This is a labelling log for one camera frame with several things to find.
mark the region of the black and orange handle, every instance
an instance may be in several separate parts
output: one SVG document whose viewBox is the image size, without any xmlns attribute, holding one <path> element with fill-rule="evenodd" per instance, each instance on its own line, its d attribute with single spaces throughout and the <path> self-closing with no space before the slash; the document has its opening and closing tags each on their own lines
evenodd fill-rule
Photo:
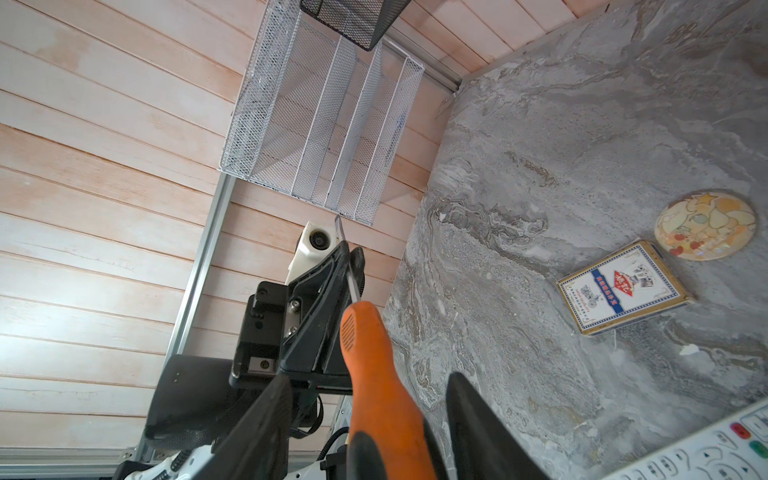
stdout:
<svg viewBox="0 0 768 480">
<path fill-rule="evenodd" d="M 447 478 L 429 425 L 397 376 L 376 307 L 370 302 L 347 307 L 340 338 L 353 385 L 348 478 Z"/>
</svg>

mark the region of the gray marble surface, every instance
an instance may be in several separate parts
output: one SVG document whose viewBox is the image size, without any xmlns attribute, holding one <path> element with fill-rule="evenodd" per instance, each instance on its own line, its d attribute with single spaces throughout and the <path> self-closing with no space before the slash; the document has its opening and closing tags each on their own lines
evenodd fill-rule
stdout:
<svg viewBox="0 0 768 480">
<path fill-rule="evenodd" d="M 622 3 L 461 93 L 385 313 L 450 465 L 454 370 L 552 478 L 600 478 L 768 395 L 766 18 L 758 0 Z M 669 260 L 696 305 L 581 336 L 555 280 L 705 188 L 751 202 L 746 249 Z"/>
</svg>

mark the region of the round badge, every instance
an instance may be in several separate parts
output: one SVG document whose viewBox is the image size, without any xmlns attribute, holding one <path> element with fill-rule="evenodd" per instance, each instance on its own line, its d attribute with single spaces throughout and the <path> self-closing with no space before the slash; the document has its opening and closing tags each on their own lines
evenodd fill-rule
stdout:
<svg viewBox="0 0 768 480">
<path fill-rule="evenodd" d="M 706 192 L 667 208 L 655 233 L 659 244 L 676 257 L 714 260 L 744 248 L 755 229 L 755 213 L 744 200 Z"/>
</svg>

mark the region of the black mesh basket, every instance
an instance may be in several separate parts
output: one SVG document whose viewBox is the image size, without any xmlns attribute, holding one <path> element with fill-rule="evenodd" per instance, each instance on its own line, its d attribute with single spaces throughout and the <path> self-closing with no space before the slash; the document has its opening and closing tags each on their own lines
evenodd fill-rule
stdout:
<svg viewBox="0 0 768 480">
<path fill-rule="evenodd" d="M 411 0 L 301 0 L 310 17 L 371 51 Z"/>
</svg>

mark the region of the playing card box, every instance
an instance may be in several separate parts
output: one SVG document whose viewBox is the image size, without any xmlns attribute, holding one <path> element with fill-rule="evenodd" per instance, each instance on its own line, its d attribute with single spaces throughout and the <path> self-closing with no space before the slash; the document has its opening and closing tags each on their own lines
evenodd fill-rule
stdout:
<svg viewBox="0 0 768 480">
<path fill-rule="evenodd" d="M 638 240 L 558 281 L 583 335 L 595 335 L 692 303 L 656 247 Z"/>
</svg>

